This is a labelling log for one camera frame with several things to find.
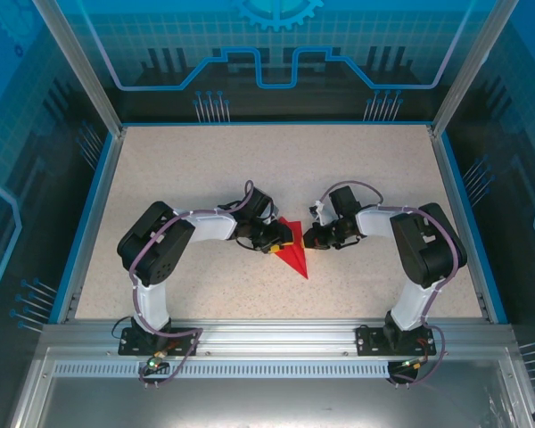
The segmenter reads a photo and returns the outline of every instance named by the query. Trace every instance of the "white robotic arm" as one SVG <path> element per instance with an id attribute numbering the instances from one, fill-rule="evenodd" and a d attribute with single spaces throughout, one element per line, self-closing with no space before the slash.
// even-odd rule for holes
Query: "white robotic arm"
<path id="1" fill-rule="evenodd" d="M 164 202 L 155 202 L 121 239 L 117 253 L 123 267 L 129 270 L 161 227 L 177 218 L 135 266 L 139 310 L 134 319 L 138 327 L 147 333 L 168 328 L 165 280 L 189 243 L 247 238 L 251 241 L 250 249 L 265 253 L 274 246 L 292 243 L 292 231 L 277 221 L 277 207 L 269 196 L 254 188 L 239 210 L 230 210 L 237 203 L 243 202 L 231 202 L 215 210 L 187 211 L 173 210 Z"/>
<path id="2" fill-rule="evenodd" d="M 385 335 L 396 349 L 404 332 L 423 325 L 437 285 L 444 281 L 454 268 L 453 250 L 458 267 L 466 263 L 465 249 L 438 204 L 430 203 L 416 210 L 432 218 L 451 240 L 424 219 L 422 214 L 396 207 L 377 205 L 362 207 L 348 186 L 329 193 L 334 213 L 321 201 L 312 207 L 316 222 L 306 232 L 306 248 L 338 250 L 358 243 L 366 236 L 382 236 L 396 241 L 402 266 L 407 274 L 402 294 L 386 317 Z"/>

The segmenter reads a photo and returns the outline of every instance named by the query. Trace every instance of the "glass panel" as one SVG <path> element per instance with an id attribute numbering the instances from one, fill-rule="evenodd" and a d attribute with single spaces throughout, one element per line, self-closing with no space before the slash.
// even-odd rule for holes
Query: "glass panel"
<path id="1" fill-rule="evenodd" d="M 533 343 L 535 2 L 517 5 L 448 136 L 507 317 L 519 342 Z"/>
<path id="2" fill-rule="evenodd" d="M 106 136 L 33 4 L 0 2 L 0 426 L 47 320 Z M 51 290 L 21 287 L 34 278 Z"/>
<path id="3" fill-rule="evenodd" d="M 494 0 L 62 0 L 126 122 L 432 120 Z"/>

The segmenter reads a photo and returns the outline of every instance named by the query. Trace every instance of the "speckled work surface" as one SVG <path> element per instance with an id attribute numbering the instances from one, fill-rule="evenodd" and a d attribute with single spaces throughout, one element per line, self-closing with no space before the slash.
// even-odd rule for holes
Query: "speckled work surface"
<path id="1" fill-rule="evenodd" d="M 366 181 L 385 204 L 437 202 L 451 217 L 425 126 L 289 125 L 130 128 L 119 158 L 77 318 L 118 318 L 133 310 L 131 283 L 116 248 L 154 201 L 213 208 L 243 197 L 252 179 L 281 215 L 301 220 L 329 185 Z M 365 205 L 376 197 L 353 187 Z M 173 318 L 383 317 L 404 271 L 394 241 L 369 237 L 341 251 L 306 251 L 309 280 L 278 257 L 235 242 L 191 244 L 168 280 Z M 466 268 L 432 307 L 436 317 L 479 317 Z"/>

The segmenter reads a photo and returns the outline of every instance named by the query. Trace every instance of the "black mounting bracket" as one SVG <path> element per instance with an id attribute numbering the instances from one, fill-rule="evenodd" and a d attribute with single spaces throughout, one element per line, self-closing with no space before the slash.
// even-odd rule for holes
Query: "black mounting bracket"
<path id="1" fill-rule="evenodd" d="M 182 333 L 192 328 L 169 328 L 167 333 Z M 195 335 L 186 337 L 179 337 L 176 339 L 164 339 L 159 341 L 159 345 L 155 341 L 150 340 L 150 334 L 140 333 L 134 327 L 124 328 L 121 332 L 121 339 L 119 342 L 119 355 L 128 356 L 145 356 L 150 357 L 159 350 L 166 350 L 167 355 L 171 357 L 183 357 L 196 339 Z M 196 355 L 196 345 L 190 355 Z"/>
<path id="2" fill-rule="evenodd" d="M 359 357 L 421 357 L 424 355 L 424 347 L 419 339 L 427 343 L 428 356 L 436 355 L 436 343 L 432 330 L 418 327 L 410 332 L 403 332 L 403 340 L 398 341 L 393 349 L 383 327 L 369 327 L 362 325 L 355 329 L 355 343 Z"/>

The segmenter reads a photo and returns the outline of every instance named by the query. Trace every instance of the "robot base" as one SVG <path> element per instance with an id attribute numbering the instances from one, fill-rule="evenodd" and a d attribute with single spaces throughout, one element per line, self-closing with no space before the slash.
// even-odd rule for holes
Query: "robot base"
<path id="1" fill-rule="evenodd" d="M 171 328 L 170 323 L 161 329 L 164 333 L 182 333 L 188 330 L 192 328 Z M 132 326 L 124 328 L 121 332 L 118 353 L 119 355 L 150 357 L 155 352 L 166 351 L 170 357 L 183 357 L 190 348 L 192 340 L 194 340 L 192 335 L 169 339 L 147 333 L 133 320 Z M 194 347 L 191 356 L 196 355 L 197 348 L 198 346 Z"/>

